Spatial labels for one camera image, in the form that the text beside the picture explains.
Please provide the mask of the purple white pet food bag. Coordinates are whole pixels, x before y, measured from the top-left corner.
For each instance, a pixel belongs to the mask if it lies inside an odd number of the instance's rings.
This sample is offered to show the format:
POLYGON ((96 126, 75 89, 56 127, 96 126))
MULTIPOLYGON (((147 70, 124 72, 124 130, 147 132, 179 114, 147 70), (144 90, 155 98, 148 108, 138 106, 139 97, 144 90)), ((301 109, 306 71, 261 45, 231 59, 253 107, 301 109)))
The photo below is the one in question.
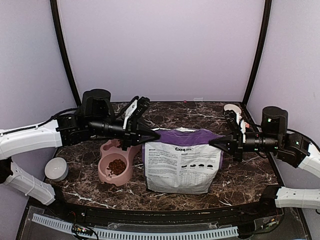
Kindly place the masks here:
POLYGON ((207 129, 158 128, 160 139, 142 146, 146 186, 150 191, 168 194, 207 194, 218 170, 223 152, 209 144, 219 138, 207 129))

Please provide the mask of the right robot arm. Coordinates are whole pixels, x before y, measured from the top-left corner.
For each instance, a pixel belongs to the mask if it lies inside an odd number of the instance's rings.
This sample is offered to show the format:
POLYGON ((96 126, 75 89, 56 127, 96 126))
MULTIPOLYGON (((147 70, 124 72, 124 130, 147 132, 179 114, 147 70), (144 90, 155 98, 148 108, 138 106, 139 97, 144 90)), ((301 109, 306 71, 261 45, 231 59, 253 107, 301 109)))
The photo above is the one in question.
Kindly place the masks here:
MULTIPOLYGON (((270 152, 294 168, 305 170, 316 177, 320 176, 320 149, 299 133, 278 136, 262 132, 230 134, 211 139, 208 143, 232 155, 237 161, 242 160, 244 152, 270 152)), ((255 213, 260 217, 266 217, 275 207, 318 210, 320 190, 268 185, 255 205, 255 213)))

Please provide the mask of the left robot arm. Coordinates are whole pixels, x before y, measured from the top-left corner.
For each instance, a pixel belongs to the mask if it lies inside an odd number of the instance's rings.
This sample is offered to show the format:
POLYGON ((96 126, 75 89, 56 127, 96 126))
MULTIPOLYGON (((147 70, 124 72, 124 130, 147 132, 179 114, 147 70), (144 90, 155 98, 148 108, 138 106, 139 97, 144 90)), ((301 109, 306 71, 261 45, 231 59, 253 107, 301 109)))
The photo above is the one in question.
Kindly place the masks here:
POLYGON ((59 148, 86 142, 93 137, 118 139, 122 149, 158 140, 160 135, 141 123, 138 117, 128 120, 110 117, 81 117, 70 113, 57 116, 47 123, 0 132, 0 182, 21 191, 51 210, 67 218, 70 206, 57 198, 56 188, 19 167, 13 156, 46 148, 59 148))

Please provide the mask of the pink double pet bowl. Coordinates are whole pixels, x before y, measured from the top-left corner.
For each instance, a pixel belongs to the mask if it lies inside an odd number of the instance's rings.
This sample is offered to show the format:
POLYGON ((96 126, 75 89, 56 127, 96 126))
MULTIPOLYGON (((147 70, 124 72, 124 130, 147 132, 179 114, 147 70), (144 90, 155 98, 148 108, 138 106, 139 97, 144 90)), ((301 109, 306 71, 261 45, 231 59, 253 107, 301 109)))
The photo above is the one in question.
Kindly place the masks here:
POLYGON ((123 186, 133 176, 133 161, 141 150, 141 145, 122 150, 122 143, 112 139, 100 147, 98 177, 102 183, 123 186))

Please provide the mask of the black white dotted cup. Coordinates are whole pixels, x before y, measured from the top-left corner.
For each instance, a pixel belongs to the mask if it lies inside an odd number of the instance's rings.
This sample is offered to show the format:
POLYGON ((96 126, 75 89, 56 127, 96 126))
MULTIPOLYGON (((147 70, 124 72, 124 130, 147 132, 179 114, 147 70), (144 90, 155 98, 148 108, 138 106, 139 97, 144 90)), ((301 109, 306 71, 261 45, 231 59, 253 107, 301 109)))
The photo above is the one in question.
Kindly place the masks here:
POLYGON ((225 111, 234 111, 236 114, 240 114, 240 115, 242 114, 242 109, 239 106, 237 106, 235 104, 231 104, 231 103, 224 105, 223 111, 224 112, 225 111))

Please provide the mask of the white grey ceramic bowl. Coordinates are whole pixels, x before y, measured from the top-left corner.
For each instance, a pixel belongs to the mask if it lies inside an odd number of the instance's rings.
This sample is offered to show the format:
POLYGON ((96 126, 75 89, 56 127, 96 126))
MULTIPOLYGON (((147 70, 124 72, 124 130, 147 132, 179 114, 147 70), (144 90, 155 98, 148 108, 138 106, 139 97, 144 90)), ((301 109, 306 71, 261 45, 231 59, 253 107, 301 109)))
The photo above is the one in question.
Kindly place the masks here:
POLYGON ((52 158, 44 169, 45 176, 54 182, 63 181, 67 177, 68 172, 69 166, 62 157, 52 158))

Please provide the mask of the black front table rail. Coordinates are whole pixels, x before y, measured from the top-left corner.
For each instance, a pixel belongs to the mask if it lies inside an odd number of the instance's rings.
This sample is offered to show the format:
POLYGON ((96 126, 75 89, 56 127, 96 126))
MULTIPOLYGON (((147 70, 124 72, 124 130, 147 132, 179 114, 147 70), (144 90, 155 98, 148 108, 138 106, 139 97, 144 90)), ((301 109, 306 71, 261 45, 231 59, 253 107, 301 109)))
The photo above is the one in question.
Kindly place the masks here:
POLYGON ((281 218, 285 211, 271 202, 254 202, 236 206, 182 211, 138 211, 107 209, 56 200, 45 207, 46 211, 62 220, 79 224, 106 226, 111 223, 142 225, 246 224, 255 220, 281 218))

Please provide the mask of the black left frame post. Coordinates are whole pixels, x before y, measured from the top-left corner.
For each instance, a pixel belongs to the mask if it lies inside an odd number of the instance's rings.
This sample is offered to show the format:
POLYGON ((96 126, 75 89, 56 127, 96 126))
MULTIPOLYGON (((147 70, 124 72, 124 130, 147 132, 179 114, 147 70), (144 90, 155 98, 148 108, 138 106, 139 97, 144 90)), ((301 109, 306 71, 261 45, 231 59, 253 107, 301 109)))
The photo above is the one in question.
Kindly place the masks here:
POLYGON ((62 29, 60 14, 59 14, 58 1, 57 0, 50 0, 49 2, 50 2, 51 15, 52 15, 52 20, 53 20, 55 35, 56 35, 63 67, 64 67, 65 74, 67 77, 68 85, 70 87, 74 102, 75 102, 76 106, 79 107, 81 105, 81 98, 80 98, 80 95, 79 95, 79 92, 78 92, 78 89, 76 86, 76 82, 75 82, 75 79, 73 76, 71 64, 69 61, 69 56, 67 53, 67 48, 66 48, 66 44, 65 44, 65 39, 64 39, 64 35, 63 35, 63 29, 62 29))

